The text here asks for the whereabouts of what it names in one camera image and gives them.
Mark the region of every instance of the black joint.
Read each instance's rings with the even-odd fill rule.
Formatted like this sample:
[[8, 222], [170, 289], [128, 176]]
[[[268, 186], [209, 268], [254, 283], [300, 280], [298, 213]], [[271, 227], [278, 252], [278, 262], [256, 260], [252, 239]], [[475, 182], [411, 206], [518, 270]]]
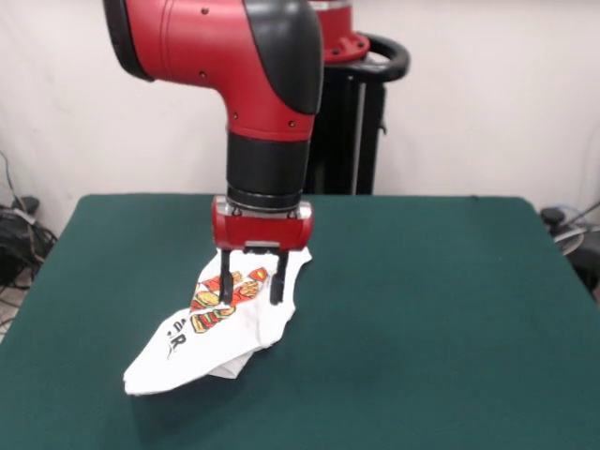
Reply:
[[288, 195], [263, 195], [245, 192], [229, 186], [227, 200], [240, 208], [250, 209], [264, 213], [285, 213], [298, 207], [302, 198], [302, 191]]
[[272, 142], [229, 134], [228, 196], [248, 209], [289, 211], [300, 203], [309, 141]]
[[104, 0], [103, 4], [112, 48], [119, 64], [130, 75], [153, 82], [154, 79], [145, 72], [135, 51], [125, 0]]
[[291, 109], [316, 114], [323, 86], [323, 38], [306, 0], [244, 0], [262, 68]]

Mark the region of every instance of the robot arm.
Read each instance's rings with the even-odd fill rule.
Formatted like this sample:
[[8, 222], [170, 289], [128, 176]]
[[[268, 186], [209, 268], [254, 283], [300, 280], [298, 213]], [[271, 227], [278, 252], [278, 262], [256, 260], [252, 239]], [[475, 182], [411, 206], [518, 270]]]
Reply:
[[323, 41], [306, 0], [104, 0], [112, 45], [131, 75], [216, 89], [228, 114], [227, 197], [213, 204], [222, 252], [221, 300], [231, 301], [229, 254], [306, 245], [302, 202], [323, 84]]

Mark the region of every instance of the black stand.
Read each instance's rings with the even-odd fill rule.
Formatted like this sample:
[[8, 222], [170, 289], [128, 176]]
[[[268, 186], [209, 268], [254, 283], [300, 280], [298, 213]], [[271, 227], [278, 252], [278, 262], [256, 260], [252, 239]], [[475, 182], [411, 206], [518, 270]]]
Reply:
[[410, 56], [396, 42], [367, 35], [371, 51], [388, 58], [366, 58], [325, 67], [321, 109], [315, 121], [307, 165], [306, 194], [373, 193], [379, 132], [383, 128], [385, 83], [408, 71]]

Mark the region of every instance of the power cord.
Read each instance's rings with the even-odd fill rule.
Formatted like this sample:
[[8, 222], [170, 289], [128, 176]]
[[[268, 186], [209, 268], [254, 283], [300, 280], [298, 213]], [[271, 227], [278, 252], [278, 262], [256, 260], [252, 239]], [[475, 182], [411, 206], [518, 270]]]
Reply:
[[[0, 295], [7, 289], [28, 291], [42, 264], [56, 243], [52, 231], [42, 226], [34, 217], [39, 201], [33, 197], [20, 197], [16, 194], [7, 156], [0, 151], [5, 162], [7, 187], [13, 197], [11, 206], [0, 205]], [[23, 278], [30, 282], [23, 284]], [[18, 310], [20, 305], [0, 297], [0, 304]], [[7, 325], [14, 316], [2, 320], [0, 335], [4, 335]]]

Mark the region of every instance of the red joint housing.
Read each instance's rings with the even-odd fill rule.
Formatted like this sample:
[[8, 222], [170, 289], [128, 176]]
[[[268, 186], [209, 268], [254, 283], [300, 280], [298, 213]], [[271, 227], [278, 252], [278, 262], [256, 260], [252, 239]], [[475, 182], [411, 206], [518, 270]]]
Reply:
[[312, 234], [309, 218], [244, 217], [220, 214], [213, 202], [213, 235], [218, 248], [242, 250], [248, 243], [277, 243], [281, 250], [301, 250]]
[[350, 63], [358, 61], [368, 53], [368, 38], [353, 31], [353, 7], [348, 3], [343, 7], [328, 7], [335, 4], [331, 0], [312, 0], [321, 22], [322, 37], [325, 45], [325, 63]]
[[243, 0], [128, 0], [136, 53], [152, 78], [216, 89], [229, 130], [253, 139], [310, 139], [314, 116], [288, 107], [273, 90]]

